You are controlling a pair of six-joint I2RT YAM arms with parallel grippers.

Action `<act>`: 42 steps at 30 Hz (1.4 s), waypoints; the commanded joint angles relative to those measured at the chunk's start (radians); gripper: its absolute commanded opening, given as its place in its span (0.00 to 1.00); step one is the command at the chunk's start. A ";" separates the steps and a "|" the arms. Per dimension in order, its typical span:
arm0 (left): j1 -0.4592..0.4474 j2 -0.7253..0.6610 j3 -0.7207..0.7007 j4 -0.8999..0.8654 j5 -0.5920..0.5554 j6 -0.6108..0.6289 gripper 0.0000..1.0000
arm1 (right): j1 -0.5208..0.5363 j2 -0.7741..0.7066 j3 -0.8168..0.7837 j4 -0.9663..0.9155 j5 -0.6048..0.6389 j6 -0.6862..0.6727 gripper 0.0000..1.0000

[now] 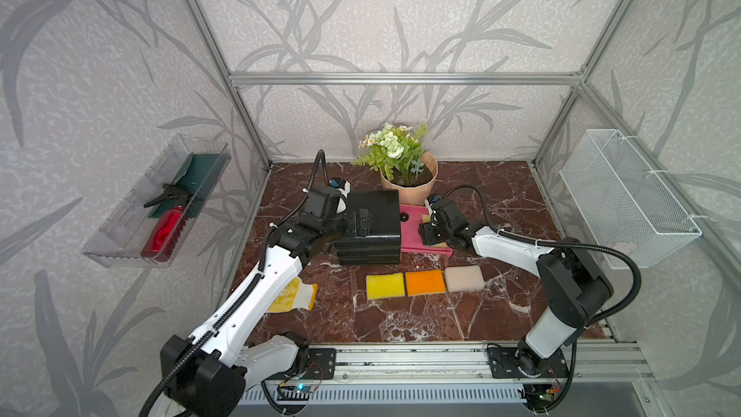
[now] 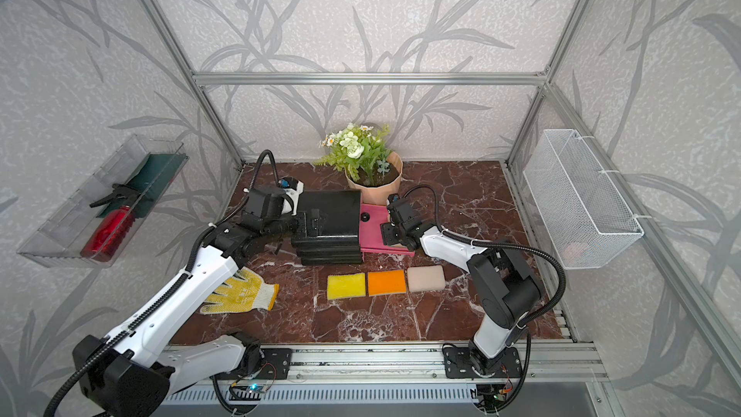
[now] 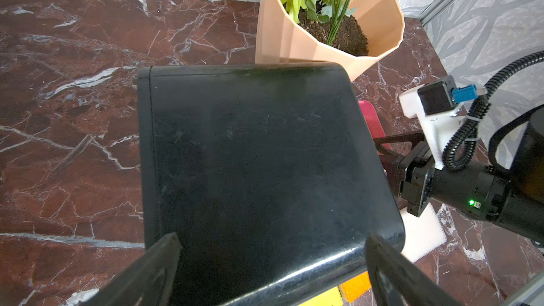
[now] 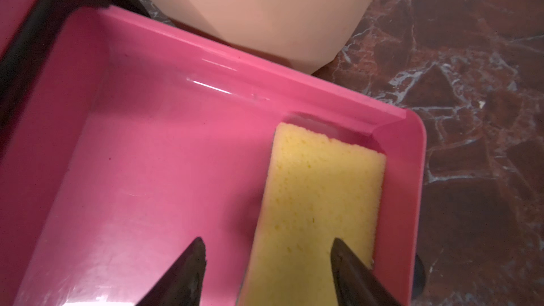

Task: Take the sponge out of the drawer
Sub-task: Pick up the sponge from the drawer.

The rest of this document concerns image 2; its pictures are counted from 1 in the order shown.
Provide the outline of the black mini drawer cabinet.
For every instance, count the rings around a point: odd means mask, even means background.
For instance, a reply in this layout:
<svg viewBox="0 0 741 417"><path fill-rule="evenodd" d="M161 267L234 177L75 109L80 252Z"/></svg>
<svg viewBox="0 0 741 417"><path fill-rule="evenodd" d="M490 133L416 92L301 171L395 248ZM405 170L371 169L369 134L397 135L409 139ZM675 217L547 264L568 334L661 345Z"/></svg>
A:
<svg viewBox="0 0 741 417"><path fill-rule="evenodd" d="M320 210L321 237L291 237L291 246L303 266L362 264L359 234L361 193L357 190L305 191L297 212Z"/></svg>

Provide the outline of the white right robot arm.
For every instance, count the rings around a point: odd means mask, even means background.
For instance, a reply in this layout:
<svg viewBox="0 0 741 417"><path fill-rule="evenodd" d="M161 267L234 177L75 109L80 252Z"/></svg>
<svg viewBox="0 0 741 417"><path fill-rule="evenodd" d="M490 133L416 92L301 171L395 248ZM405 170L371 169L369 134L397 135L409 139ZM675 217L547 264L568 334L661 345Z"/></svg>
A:
<svg viewBox="0 0 741 417"><path fill-rule="evenodd" d="M390 222L381 226L386 243L399 243L406 249L422 252L428 258L441 260L467 272L474 282L484 317L469 342L468 351L473 372L489 378L505 360L534 320L552 311L567 289L565 268L552 255L534 247L507 241L472 239L445 228L440 222L440 206L433 198L433 219L424 220L414 209L409 196L429 185L415 185L403 194L387 198ZM538 306L546 290L524 258L530 254L554 268L558 285L554 295Z"/></svg>

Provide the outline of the pink drawer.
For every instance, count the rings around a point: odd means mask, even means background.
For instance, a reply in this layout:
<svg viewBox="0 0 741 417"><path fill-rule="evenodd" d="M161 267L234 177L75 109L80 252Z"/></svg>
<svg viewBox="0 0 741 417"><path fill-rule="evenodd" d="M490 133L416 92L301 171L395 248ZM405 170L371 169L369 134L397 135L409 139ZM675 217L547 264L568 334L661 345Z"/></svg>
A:
<svg viewBox="0 0 741 417"><path fill-rule="evenodd" d="M389 212L384 206L361 205L359 234L361 251L367 254L413 256L413 251L409 251L399 243L393 245L384 243L381 226L389 222Z"/></svg>

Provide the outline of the bright yellow sponge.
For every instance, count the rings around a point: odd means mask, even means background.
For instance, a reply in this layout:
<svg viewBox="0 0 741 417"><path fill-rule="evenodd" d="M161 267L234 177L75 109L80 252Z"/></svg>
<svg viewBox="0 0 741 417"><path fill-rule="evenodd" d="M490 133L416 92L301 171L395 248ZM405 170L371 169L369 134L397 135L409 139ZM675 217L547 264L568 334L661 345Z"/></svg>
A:
<svg viewBox="0 0 741 417"><path fill-rule="evenodd" d="M366 274L329 275L327 277L327 299L338 300L367 295Z"/></svg>

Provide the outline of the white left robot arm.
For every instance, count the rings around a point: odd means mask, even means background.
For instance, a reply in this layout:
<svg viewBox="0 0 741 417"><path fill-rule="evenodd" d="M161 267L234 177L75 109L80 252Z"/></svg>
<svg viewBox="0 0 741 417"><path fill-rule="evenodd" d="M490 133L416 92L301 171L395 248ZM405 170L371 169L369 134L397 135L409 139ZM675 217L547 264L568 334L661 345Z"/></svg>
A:
<svg viewBox="0 0 741 417"><path fill-rule="evenodd" d="M206 299L237 275L272 241L299 223L304 185L275 177L274 185L250 185L232 214L202 231L184 268L128 320L98 338L87 336L73 350L75 371L50 399L44 415L57 413L75 386L105 416L150 416L172 394L200 380L236 372L252 376L264 366L260 342L243 333L169 356L166 347Z"/></svg>

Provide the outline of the orange white sponge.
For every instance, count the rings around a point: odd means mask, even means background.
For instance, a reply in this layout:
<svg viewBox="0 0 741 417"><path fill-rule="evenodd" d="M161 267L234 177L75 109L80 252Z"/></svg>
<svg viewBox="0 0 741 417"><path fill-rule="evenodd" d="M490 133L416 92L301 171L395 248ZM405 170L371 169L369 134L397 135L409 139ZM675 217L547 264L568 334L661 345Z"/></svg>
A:
<svg viewBox="0 0 741 417"><path fill-rule="evenodd" d="M446 278L442 266L409 268L406 276L410 293L442 291L446 287Z"/></svg>

